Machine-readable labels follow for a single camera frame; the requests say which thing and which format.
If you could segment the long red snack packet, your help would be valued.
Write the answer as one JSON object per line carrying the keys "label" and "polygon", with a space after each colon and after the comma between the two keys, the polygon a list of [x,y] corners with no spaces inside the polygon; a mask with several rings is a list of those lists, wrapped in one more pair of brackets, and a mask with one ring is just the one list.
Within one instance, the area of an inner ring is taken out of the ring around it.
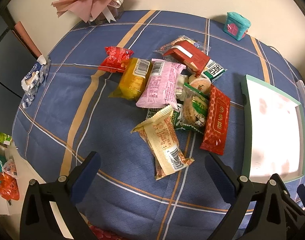
{"label": "long red snack packet", "polygon": [[223,155],[229,125],[230,98],[216,86],[210,86],[210,101],[203,141],[200,148]]}

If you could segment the green rice cracker packet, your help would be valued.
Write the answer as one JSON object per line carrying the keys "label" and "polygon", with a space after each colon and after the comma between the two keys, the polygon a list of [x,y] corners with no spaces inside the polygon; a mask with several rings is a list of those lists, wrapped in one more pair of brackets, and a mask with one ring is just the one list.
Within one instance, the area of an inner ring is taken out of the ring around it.
{"label": "green rice cracker packet", "polygon": [[204,134],[209,101],[204,93],[184,83],[184,103],[180,109],[180,123],[184,129]]}

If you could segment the beige bread packet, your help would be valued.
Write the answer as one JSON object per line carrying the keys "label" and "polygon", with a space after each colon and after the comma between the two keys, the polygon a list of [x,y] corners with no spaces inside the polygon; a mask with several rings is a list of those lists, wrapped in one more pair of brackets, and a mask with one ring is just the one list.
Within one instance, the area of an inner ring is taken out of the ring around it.
{"label": "beige bread packet", "polygon": [[180,149],[172,123],[173,111],[173,107],[168,105],[132,130],[132,133],[139,133],[155,158],[156,180],[183,170],[194,162],[193,158],[186,158]]}

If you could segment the round pastry packet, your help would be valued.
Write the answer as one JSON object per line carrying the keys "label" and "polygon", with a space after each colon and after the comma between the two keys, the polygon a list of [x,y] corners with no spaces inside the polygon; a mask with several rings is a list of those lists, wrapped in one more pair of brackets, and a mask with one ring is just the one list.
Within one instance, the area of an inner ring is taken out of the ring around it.
{"label": "round pastry packet", "polygon": [[212,83],[208,77],[196,77],[195,75],[191,75],[188,78],[188,84],[203,94],[208,95]]}

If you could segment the green white corn packet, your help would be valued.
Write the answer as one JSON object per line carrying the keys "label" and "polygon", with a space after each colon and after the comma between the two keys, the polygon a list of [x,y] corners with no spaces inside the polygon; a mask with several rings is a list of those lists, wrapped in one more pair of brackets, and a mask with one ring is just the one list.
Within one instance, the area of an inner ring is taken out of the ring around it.
{"label": "green white corn packet", "polygon": [[222,67],[216,61],[209,59],[208,63],[204,67],[203,71],[201,72],[200,76],[203,78],[210,79],[211,82],[218,79],[221,75],[223,75],[227,69]]}

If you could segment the pink snack packet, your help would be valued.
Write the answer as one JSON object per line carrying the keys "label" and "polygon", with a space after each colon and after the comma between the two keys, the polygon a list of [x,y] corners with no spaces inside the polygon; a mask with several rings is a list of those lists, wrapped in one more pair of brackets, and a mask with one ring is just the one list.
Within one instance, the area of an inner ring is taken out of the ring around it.
{"label": "pink snack packet", "polygon": [[178,110],[175,89],[177,79],[186,68],[184,64],[152,59],[152,70],[143,94],[136,102],[139,108],[164,108],[171,105]]}

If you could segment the dark red packet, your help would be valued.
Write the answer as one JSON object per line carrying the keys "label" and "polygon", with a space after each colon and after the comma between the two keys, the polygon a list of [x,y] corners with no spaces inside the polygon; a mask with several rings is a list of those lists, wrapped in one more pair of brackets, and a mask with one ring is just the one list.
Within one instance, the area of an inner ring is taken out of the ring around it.
{"label": "dark red packet", "polygon": [[182,64],[195,76],[200,76],[210,57],[187,40],[176,42],[168,49],[163,57],[171,56]]}

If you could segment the yellow cake packet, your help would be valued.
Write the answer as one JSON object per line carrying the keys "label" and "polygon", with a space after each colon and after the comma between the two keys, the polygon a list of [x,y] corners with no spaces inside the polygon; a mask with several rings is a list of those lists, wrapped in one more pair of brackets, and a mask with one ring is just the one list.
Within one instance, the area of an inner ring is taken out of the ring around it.
{"label": "yellow cake packet", "polygon": [[151,62],[144,59],[131,58],[122,62],[125,71],[117,88],[109,94],[109,98],[123,98],[137,101],[145,90],[151,70]]}

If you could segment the small red snack packet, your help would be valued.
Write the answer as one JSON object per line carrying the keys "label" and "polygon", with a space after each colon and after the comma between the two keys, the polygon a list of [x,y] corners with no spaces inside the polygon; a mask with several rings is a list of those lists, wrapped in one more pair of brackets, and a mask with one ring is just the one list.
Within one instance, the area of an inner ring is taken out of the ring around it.
{"label": "small red snack packet", "polygon": [[134,54],[131,49],[125,49],[115,46],[105,47],[107,57],[98,66],[98,70],[109,73],[124,73],[126,61]]}

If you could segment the cream white snack packet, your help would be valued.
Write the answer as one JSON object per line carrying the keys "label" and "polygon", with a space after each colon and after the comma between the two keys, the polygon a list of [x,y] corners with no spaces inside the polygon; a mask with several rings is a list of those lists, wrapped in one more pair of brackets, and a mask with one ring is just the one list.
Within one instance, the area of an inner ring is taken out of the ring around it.
{"label": "cream white snack packet", "polygon": [[177,78],[175,87],[175,96],[178,100],[183,101],[185,99],[184,84],[188,82],[188,76],[180,74]]}

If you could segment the green white biscuit packet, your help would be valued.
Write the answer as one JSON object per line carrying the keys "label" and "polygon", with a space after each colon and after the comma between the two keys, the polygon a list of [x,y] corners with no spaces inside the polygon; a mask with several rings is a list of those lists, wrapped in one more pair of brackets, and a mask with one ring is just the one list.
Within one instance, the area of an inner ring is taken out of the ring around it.
{"label": "green white biscuit packet", "polygon": [[[184,124],[182,121],[182,106],[183,104],[177,103],[178,106],[178,112],[173,111],[172,115],[172,124],[174,126],[175,130],[183,129],[183,130],[193,130],[193,127],[188,124]],[[146,114],[146,120],[154,116],[158,111],[160,111],[160,108],[149,108]]]}

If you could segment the orange plastic bag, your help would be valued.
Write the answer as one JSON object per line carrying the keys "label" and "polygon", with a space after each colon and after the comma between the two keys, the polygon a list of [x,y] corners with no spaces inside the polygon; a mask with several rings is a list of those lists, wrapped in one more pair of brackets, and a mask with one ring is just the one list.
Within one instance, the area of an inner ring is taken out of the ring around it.
{"label": "orange plastic bag", "polygon": [[17,181],[12,176],[0,172],[0,195],[6,200],[19,200]]}

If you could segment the white tray with green rim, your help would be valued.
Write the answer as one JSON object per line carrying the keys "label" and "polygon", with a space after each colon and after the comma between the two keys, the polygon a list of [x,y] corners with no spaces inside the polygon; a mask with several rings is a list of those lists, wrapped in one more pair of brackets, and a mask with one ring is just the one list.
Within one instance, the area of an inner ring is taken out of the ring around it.
{"label": "white tray with green rim", "polygon": [[242,174],[266,183],[273,174],[283,182],[305,174],[305,118],[299,101],[251,75],[241,81],[245,144]]}

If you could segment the white power strip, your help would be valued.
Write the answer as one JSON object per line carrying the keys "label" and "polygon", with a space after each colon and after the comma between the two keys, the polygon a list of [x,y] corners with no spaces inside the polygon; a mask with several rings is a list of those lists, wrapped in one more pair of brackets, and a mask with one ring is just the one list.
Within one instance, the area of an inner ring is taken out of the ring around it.
{"label": "white power strip", "polygon": [[299,93],[300,93],[301,98],[303,100],[303,105],[305,107],[305,85],[304,85],[304,82],[302,80],[298,80],[296,82],[296,86],[297,86],[297,88],[299,90]]}

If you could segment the blue plaid tablecloth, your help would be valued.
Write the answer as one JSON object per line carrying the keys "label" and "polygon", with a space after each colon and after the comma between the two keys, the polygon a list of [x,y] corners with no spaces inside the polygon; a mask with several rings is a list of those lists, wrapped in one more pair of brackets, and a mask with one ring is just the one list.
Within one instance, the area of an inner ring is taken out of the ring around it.
{"label": "blue plaid tablecloth", "polygon": [[97,172],[78,210],[101,230],[128,239],[207,239],[229,209],[205,169],[203,136],[177,132],[188,168],[155,180],[148,145],[132,129],[146,110],[133,101],[110,98],[119,73],[99,73],[105,48],[121,45],[134,57],[157,58],[157,49],[181,35],[202,42],[210,58],[225,68],[216,86],[231,100],[221,160],[242,171],[244,111],[240,82],[245,75],[264,79],[299,99],[299,71],[280,53],[253,37],[236,41],[213,20],[171,11],[127,11],[117,23],[76,25],[54,47],[46,83],[32,104],[17,111],[13,139],[22,158],[46,181],[61,168],[73,169],[91,151],[101,156]]}

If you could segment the teal house toy box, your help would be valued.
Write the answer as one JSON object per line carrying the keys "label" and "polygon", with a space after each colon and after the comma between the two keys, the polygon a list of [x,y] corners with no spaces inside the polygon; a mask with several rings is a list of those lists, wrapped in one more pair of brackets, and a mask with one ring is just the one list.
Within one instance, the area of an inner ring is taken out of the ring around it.
{"label": "teal house toy box", "polygon": [[247,18],[237,12],[228,12],[223,31],[235,40],[240,41],[245,37],[250,27],[251,22]]}

